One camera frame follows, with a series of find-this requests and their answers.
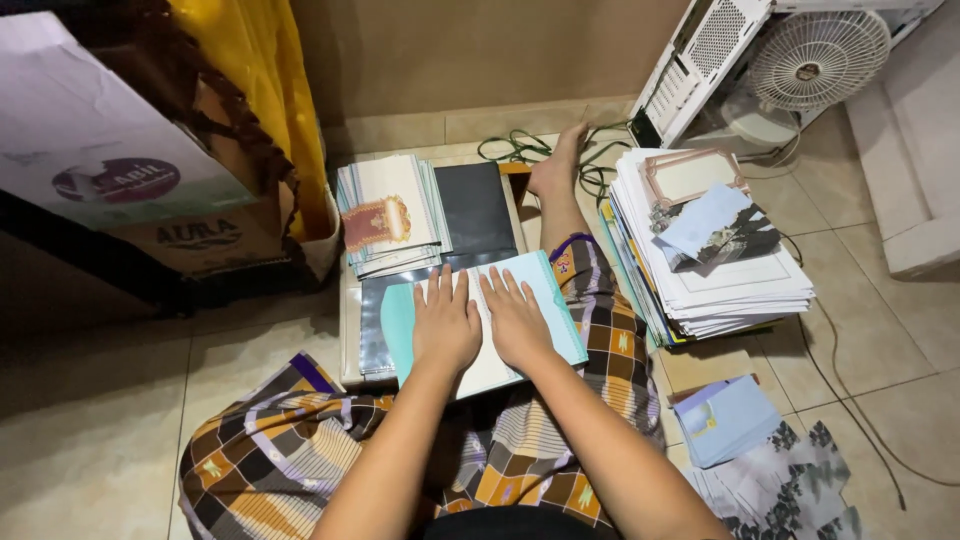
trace checkered sarong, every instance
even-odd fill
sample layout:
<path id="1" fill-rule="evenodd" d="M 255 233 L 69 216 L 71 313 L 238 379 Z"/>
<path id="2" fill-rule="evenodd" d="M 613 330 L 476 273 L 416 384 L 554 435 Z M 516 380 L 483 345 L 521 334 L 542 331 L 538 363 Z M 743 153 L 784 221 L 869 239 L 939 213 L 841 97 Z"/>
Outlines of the checkered sarong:
<path id="1" fill-rule="evenodd" d="M 662 448 L 644 323 L 620 296 L 592 237 L 564 244 L 551 259 L 587 343 L 584 380 Z M 180 507 L 195 538 L 310 535 L 338 482 L 393 404 L 390 396 L 318 392 L 323 386 L 318 377 L 330 381 L 315 364 L 291 362 L 194 433 L 180 461 Z M 454 464 L 445 477 L 428 471 L 421 507 L 442 516 L 483 506 L 535 504 L 616 537 L 533 385 L 505 392 L 498 404 L 494 392 L 448 408 L 434 454 Z M 485 412 L 491 424 L 486 430 Z M 440 440 L 445 430 L 458 434 L 446 452 Z M 428 468 L 434 468 L 433 457 Z M 436 482 L 432 476 L 445 478 L 438 489 L 429 488 Z"/>

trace yellow curtain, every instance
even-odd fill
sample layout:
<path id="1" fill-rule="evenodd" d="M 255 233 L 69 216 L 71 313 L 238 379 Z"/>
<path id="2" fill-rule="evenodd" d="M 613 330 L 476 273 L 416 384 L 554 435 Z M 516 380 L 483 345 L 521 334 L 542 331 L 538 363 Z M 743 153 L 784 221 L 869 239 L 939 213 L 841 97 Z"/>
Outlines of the yellow curtain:
<path id="1" fill-rule="evenodd" d="M 291 236 L 329 236 L 323 150 L 288 0 L 169 1 L 180 27 L 247 94 L 260 127 L 297 168 L 300 212 Z"/>

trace wall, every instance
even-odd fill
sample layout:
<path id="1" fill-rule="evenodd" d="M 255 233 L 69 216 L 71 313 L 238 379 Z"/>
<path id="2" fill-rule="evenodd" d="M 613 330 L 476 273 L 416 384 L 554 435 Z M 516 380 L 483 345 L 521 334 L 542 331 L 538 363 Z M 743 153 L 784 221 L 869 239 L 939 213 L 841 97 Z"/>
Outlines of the wall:
<path id="1" fill-rule="evenodd" d="M 686 0 L 291 0 L 324 126 L 639 94 Z"/>

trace green cable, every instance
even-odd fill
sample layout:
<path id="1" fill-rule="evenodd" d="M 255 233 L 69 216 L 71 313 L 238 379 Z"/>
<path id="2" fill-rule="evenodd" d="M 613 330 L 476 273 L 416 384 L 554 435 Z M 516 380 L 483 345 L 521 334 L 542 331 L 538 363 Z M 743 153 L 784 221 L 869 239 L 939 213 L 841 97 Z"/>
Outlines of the green cable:
<path id="1" fill-rule="evenodd" d="M 598 133 L 604 130 L 613 130 L 617 128 L 626 127 L 627 123 L 628 122 L 616 122 L 614 124 L 600 126 L 599 128 L 593 130 L 590 133 L 590 135 L 587 137 L 587 139 L 584 141 L 583 150 L 580 151 L 581 155 L 583 155 L 587 151 L 587 147 L 589 146 L 590 142 L 593 141 L 593 137 L 595 135 L 597 135 Z M 525 142 L 520 142 L 519 140 L 517 140 L 518 136 L 530 137 L 534 141 L 536 141 L 536 144 L 527 144 Z M 483 145 L 490 142 L 498 142 L 498 141 L 509 142 L 514 149 L 504 154 L 503 156 L 498 156 L 495 158 L 486 156 L 483 153 Z M 608 188 L 610 187 L 610 185 L 606 181 L 606 178 L 604 177 L 604 173 L 615 174 L 616 169 L 613 167 L 602 167 L 600 165 L 593 165 L 592 163 L 600 156 L 603 156 L 604 153 L 606 153 L 608 150 L 610 150 L 614 146 L 623 146 L 626 148 L 633 148 L 633 146 L 627 144 L 622 140 L 615 140 L 607 144 L 597 152 L 595 152 L 589 158 L 581 159 L 580 164 L 577 167 L 577 177 L 578 177 L 578 182 L 580 183 L 580 187 L 586 193 L 593 196 L 593 198 L 596 200 L 596 206 L 598 208 L 600 208 L 600 205 L 603 203 L 603 200 L 608 197 L 607 191 L 608 191 Z M 484 140 L 483 142 L 480 143 L 479 146 L 477 146 L 477 155 L 479 155 L 484 160 L 488 160 L 488 161 L 507 160 L 507 161 L 514 161 L 514 162 L 520 162 L 520 163 L 527 163 L 527 164 L 540 162 L 540 160 L 533 160 L 531 158 L 528 158 L 527 156 L 524 156 L 523 155 L 524 152 L 533 152 L 534 154 L 539 154 L 541 156 L 544 156 L 545 158 L 549 158 L 550 156 L 553 155 L 553 149 L 550 148 L 550 145 L 543 142 L 537 136 L 530 135 L 524 130 L 512 130 L 509 134 L 507 134 L 506 137 L 492 136 Z"/>

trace bare foot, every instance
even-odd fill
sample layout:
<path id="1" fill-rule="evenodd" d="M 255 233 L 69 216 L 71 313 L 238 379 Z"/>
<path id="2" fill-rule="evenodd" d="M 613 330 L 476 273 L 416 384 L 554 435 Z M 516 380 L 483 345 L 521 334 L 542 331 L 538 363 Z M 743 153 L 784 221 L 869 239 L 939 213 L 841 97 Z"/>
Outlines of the bare foot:
<path id="1" fill-rule="evenodd" d="M 527 185 L 530 192 L 542 197 L 544 193 L 551 189 L 559 188 L 572 191 L 573 183 L 577 179 L 580 151 L 587 139 L 588 128 L 589 124 L 583 122 L 560 133 L 557 147 L 553 149 L 553 155 L 531 167 L 533 173 L 530 175 L 530 183 Z"/>

